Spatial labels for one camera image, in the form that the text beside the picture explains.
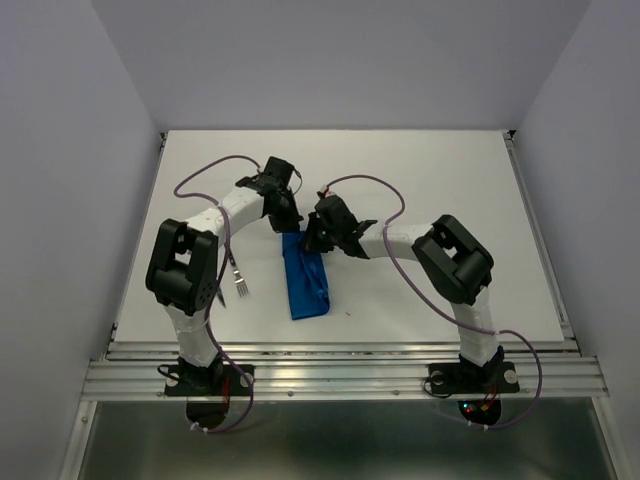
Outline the blue satin napkin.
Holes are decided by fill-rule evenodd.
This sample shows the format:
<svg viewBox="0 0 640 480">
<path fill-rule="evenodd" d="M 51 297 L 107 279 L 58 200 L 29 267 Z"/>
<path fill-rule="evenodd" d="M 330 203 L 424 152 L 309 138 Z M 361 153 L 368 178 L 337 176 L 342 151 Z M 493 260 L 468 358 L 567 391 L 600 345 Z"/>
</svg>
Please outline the blue satin napkin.
<svg viewBox="0 0 640 480">
<path fill-rule="evenodd" d="M 303 248 L 304 232 L 281 235 L 289 309 L 293 321 L 326 315 L 329 284 L 320 253 Z"/>
</svg>

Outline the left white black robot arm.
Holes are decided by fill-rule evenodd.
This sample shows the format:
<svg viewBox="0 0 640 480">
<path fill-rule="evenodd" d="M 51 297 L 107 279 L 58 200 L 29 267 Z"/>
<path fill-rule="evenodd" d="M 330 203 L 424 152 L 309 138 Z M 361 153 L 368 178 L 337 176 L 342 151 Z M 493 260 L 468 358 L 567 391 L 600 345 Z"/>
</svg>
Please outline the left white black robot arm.
<svg viewBox="0 0 640 480">
<path fill-rule="evenodd" d="M 190 175 L 174 189 L 179 199 L 203 199 L 212 206 L 187 219 L 163 221 L 153 246 L 145 278 L 147 290 L 165 308 L 179 345 L 176 370 L 160 371 L 177 387 L 209 395 L 223 381 L 224 354 L 212 339 L 208 313 L 219 290 L 220 249 L 230 254 L 230 239 L 246 226 L 266 217 L 276 233 L 300 230 L 295 194 L 290 187 L 297 174 L 289 162 L 270 157 L 253 176 L 236 181 L 222 200 L 183 190 Z"/>
</svg>

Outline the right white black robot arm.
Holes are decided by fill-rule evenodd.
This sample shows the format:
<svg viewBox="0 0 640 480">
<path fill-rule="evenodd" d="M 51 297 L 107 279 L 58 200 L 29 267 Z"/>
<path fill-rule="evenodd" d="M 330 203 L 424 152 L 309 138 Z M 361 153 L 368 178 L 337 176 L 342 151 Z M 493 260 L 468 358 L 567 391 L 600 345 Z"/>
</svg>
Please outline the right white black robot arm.
<svg viewBox="0 0 640 480">
<path fill-rule="evenodd" d="M 432 367 L 433 385 L 441 395 L 475 393 L 493 387 L 504 360 L 493 329 L 488 287 L 494 260 L 488 250 L 454 216 L 444 214 L 432 225 L 389 226 L 358 220 L 344 200 L 321 194 L 309 215 L 303 240 L 309 252 L 336 248 L 353 258 L 389 258 L 417 262 L 436 292 L 453 310 L 445 318 L 460 336 L 459 362 L 450 371 Z"/>
</svg>

